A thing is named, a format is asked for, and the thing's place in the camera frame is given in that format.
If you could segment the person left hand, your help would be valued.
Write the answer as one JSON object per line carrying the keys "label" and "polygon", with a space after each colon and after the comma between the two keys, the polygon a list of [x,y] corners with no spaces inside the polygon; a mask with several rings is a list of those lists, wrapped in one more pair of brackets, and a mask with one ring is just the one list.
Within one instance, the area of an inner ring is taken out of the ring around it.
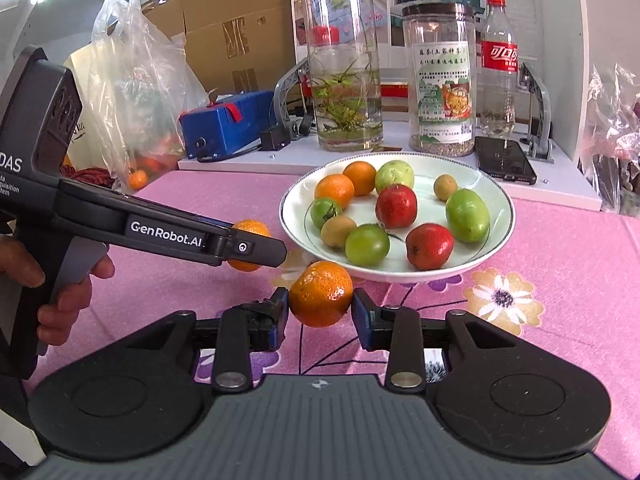
{"label": "person left hand", "polygon": [[[106,280],[115,274],[114,263],[108,255],[107,245],[98,243],[96,252],[93,249],[90,252],[90,261],[100,256],[90,270],[80,275],[79,269],[84,270],[85,266],[73,264],[70,273],[76,281],[58,281],[54,283],[53,292],[44,294],[49,302],[42,304],[37,311],[37,336],[43,344],[60,346],[68,341],[80,311],[90,306],[91,275],[100,280]],[[46,274],[26,247],[13,235],[2,235],[1,300],[7,306],[11,302],[17,304],[20,292],[36,289],[44,284],[46,284]]]}

